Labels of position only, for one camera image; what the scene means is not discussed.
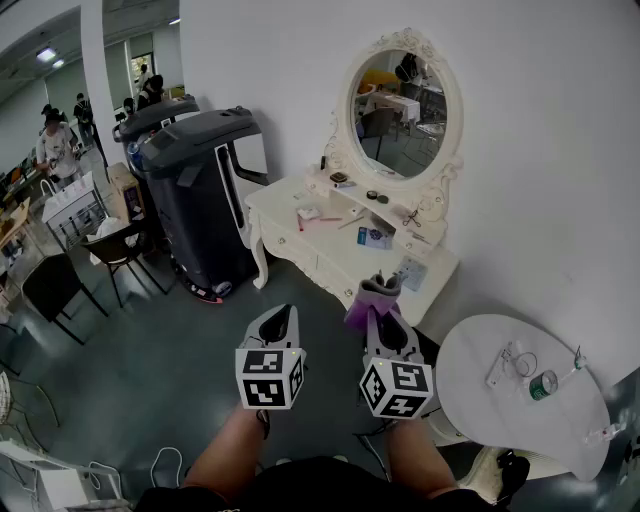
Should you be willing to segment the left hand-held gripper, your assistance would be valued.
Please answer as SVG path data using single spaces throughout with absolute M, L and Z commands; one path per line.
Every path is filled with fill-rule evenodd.
M 305 380 L 297 307 L 282 304 L 254 319 L 235 351 L 238 390 L 245 409 L 291 409 Z

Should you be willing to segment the black chair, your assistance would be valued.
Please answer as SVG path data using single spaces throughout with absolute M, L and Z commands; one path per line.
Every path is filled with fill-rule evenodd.
M 24 299 L 31 304 L 47 322 L 54 323 L 79 345 L 85 342 L 72 333 L 58 319 L 60 315 L 71 319 L 64 308 L 82 292 L 105 316 L 106 310 L 98 303 L 89 289 L 81 281 L 71 258 L 66 253 L 44 257 L 28 274 L 21 285 Z

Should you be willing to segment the white dressing table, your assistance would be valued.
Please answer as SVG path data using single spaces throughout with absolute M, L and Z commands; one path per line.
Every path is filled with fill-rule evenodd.
M 307 178 L 297 175 L 249 194 L 245 203 L 251 225 L 250 247 L 258 268 L 253 284 L 258 289 L 266 285 L 268 264 L 265 254 L 270 253 L 294 263 L 311 281 L 349 308 L 362 280 L 377 272 L 389 276 L 398 269 L 402 259 L 409 256 L 427 267 L 419 291 L 404 287 L 398 299 L 405 320 L 417 326 L 453 276 L 459 259 L 442 246 L 421 258 L 412 252 L 417 242 L 413 237 L 403 242 L 393 240 L 391 250 L 358 245 L 358 228 L 369 227 L 371 222 L 366 212 L 358 216 L 349 213 L 355 202 L 347 197 L 355 190 L 354 187 L 335 189 L 329 197 L 318 195 Z M 321 217 L 341 217 L 343 220 L 302 220 L 304 232 L 300 232 L 296 209 L 305 206 L 317 207 Z M 361 215 L 365 216 L 364 220 L 337 229 Z

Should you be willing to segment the person's black and white shoe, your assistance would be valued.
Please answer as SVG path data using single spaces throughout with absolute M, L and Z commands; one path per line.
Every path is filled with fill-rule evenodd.
M 485 446 L 458 486 L 476 492 L 490 505 L 505 505 L 524 485 L 529 471 L 529 461 L 513 450 Z

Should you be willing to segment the brown chair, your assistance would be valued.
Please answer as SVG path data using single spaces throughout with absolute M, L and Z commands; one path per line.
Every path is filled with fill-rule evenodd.
M 87 249 L 92 256 L 97 257 L 98 260 L 106 266 L 120 308 L 124 307 L 124 301 L 116 284 L 116 272 L 125 267 L 138 283 L 143 285 L 141 278 L 132 267 L 133 264 L 140 268 L 163 295 L 168 294 L 168 290 L 156 280 L 140 260 L 143 254 L 145 238 L 148 234 L 147 224 L 146 219 L 133 221 L 126 227 L 112 234 L 100 237 L 94 241 L 81 243 L 82 247 Z

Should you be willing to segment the blue card packet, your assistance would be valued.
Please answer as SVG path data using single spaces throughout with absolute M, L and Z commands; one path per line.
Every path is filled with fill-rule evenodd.
M 359 227 L 357 244 L 372 249 L 391 250 L 393 237 L 377 229 Z

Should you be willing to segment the person's black clothing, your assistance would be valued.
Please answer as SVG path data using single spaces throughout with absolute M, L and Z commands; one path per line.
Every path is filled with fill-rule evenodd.
M 151 488 L 134 512 L 492 512 L 476 492 L 428 499 L 330 457 L 285 463 L 255 476 L 236 498 L 203 487 Z

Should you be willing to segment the cardboard box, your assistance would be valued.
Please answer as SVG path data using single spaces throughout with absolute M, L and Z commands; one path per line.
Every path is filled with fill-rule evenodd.
M 145 218 L 146 211 L 137 178 L 122 162 L 107 169 L 115 215 L 126 224 Z

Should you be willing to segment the person's left forearm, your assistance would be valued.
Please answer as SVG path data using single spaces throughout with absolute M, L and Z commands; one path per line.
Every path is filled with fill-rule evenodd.
M 208 489 L 228 503 L 235 500 L 255 477 L 270 429 L 267 411 L 239 404 L 191 466 L 182 487 Z

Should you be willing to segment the white round side table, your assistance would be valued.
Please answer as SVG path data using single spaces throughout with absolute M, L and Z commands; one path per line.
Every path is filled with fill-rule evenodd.
M 500 349 L 515 345 L 514 375 L 495 389 L 485 379 Z M 474 315 L 445 337 L 435 366 L 441 409 L 468 439 L 555 460 L 581 481 L 594 479 L 609 451 L 600 431 L 610 426 L 607 406 L 589 369 L 574 370 L 575 353 L 548 333 L 521 320 Z M 540 373 L 558 377 L 555 394 L 541 401 L 528 384 Z

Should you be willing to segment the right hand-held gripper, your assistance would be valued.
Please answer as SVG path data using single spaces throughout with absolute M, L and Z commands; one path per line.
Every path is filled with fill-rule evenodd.
M 431 365 L 384 359 L 386 349 L 400 357 L 420 354 L 415 330 L 401 314 L 391 309 L 383 322 L 378 311 L 367 311 L 364 374 L 359 390 L 371 414 L 384 419 L 416 419 L 433 398 Z

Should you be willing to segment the purple and grey cloth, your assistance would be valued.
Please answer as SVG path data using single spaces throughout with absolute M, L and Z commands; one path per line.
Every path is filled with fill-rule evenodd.
M 370 308 L 374 308 L 380 316 L 386 315 L 391 310 L 399 312 L 397 301 L 401 294 L 403 280 L 404 278 L 398 274 L 392 274 L 385 279 L 381 272 L 362 280 L 355 299 L 346 312 L 345 324 L 364 332 Z

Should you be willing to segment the white plastic strip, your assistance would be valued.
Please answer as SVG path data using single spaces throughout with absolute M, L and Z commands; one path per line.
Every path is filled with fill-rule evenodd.
M 485 379 L 485 383 L 489 388 L 495 389 L 502 381 L 513 377 L 514 354 L 515 345 L 513 341 L 509 341 L 500 349 Z

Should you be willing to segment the person's right forearm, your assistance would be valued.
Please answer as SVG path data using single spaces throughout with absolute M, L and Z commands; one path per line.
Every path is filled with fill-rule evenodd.
M 456 490 L 454 475 L 420 420 L 400 420 L 386 433 L 391 480 L 425 499 Z

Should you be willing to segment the white oval ornate mirror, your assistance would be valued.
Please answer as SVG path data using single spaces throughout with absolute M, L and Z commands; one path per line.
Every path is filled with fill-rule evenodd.
M 463 105 L 449 64 L 425 36 L 405 28 L 365 49 L 347 73 L 334 121 L 327 172 L 347 175 L 369 206 L 387 207 L 401 224 L 413 210 L 421 227 L 445 222 L 461 166 Z

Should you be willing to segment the white metal frame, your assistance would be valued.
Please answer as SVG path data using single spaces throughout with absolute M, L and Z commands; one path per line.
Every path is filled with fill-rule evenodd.
M 130 512 L 115 469 L 66 463 L 12 439 L 0 441 L 0 455 L 36 472 L 55 512 Z M 109 482 L 113 497 L 96 493 L 100 477 Z

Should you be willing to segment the large dark grey cleaning machine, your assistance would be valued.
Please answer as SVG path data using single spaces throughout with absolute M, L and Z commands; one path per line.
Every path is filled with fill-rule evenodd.
M 247 196 L 268 185 L 262 131 L 238 106 L 162 128 L 140 147 L 171 264 L 196 298 L 219 303 L 256 271 Z

